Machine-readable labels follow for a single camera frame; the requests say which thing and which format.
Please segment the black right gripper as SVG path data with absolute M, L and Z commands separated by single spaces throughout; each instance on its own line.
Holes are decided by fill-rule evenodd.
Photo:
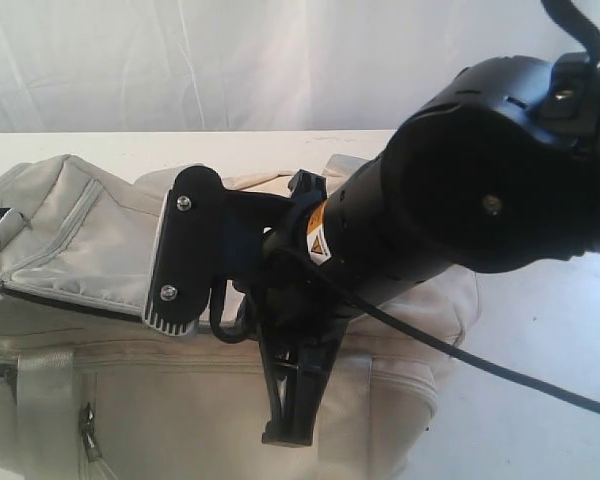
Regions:
M 275 192 L 279 181 L 262 177 L 222 190 L 219 289 L 231 281 L 244 298 L 219 338 L 258 341 L 270 410 L 262 442 L 311 445 L 346 325 L 311 252 L 326 246 L 317 231 L 327 181 L 300 170 L 286 196 Z

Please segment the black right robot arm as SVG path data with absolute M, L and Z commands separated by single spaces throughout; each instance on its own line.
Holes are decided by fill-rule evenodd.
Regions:
M 259 272 L 234 340 L 260 347 L 268 444 L 308 446 L 347 324 L 452 266 L 503 273 L 600 253 L 600 66 L 513 56 L 464 69 L 334 193 L 259 197 Z

